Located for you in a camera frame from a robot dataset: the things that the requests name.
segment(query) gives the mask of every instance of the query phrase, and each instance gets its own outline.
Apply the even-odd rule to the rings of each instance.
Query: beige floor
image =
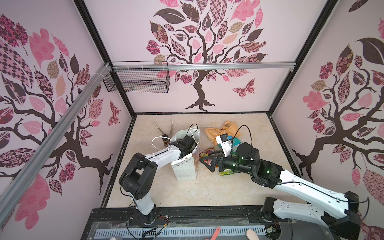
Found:
[[[188,128],[192,123],[200,127],[201,147],[204,150],[212,147],[212,142],[204,132],[207,127],[221,128],[230,120],[237,126],[246,124],[252,133],[253,146],[260,150],[260,157],[281,165],[291,171],[291,167],[281,148],[266,114],[180,114],[174,115],[173,133]],[[152,138],[161,136],[153,121],[164,131],[170,131],[172,115],[139,115],[137,116],[128,146],[114,183],[107,207],[128,207],[129,197],[120,193],[119,178],[131,157],[140,152],[150,154],[157,149],[151,146]],[[242,142],[248,142],[246,127],[241,128]],[[163,148],[161,139],[155,139],[154,145]],[[199,162],[197,180],[178,182],[170,164],[158,169],[150,190],[156,206],[210,206],[210,205],[262,205],[265,197],[275,197],[289,202],[304,203],[303,200],[275,189],[264,188],[252,182],[250,175],[237,173],[219,176],[217,170],[212,173]]]

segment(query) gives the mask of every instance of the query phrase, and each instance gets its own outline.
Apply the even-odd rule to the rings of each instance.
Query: wire mesh basket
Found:
[[[119,92],[118,85],[124,92],[134,93],[168,93],[169,69],[166,61],[139,61],[152,62],[153,65],[118,66],[114,73],[104,78],[108,92]]]

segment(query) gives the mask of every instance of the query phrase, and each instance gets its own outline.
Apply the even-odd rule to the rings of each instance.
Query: butterfly decal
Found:
[[[109,101],[109,105],[111,106],[112,116],[109,118],[108,126],[119,123],[118,115],[120,112],[119,108],[115,107],[115,104],[111,100]]]
[[[245,86],[245,88],[234,88],[232,89],[235,93],[238,93],[240,97],[242,97],[244,99],[244,96],[247,94],[247,93],[253,93],[255,94],[253,91],[255,90],[255,88],[253,87],[253,85],[255,85],[255,79],[252,79],[251,81],[249,81],[249,83]]]

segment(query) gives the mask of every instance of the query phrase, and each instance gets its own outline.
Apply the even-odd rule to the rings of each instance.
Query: orange spoon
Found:
[[[212,238],[211,239],[206,239],[206,240],[215,240],[217,238],[217,235],[220,233],[220,230],[221,230],[221,228],[217,227],[217,229],[216,229],[214,235],[212,236]]]

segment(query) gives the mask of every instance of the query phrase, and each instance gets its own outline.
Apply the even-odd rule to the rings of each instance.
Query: aluminum rail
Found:
[[[147,64],[147,65],[118,65],[114,62],[113,69],[148,69],[166,68],[167,65]],[[180,70],[215,70],[215,69],[254,69],[254,68],[294,68],[295,62],[265,62],[265,63],[196,63],[196,64],[168,64],[170,71]]]
[[[0,225],[2,225],[11,211],[14,209],[25,191],[34,181],[41,167],[47,161],[57,144],[63,138],[65,132],[75,120],[80,110],[84,107],[93,91],[110,71],[109,63],[103,63],[96,73],[92,76],[88,84],[84,87],[81,94],[59,120],[52,132],[47,136],[43,143],[37,148],[31,159],[23,166],[20,173],[0,197]]]

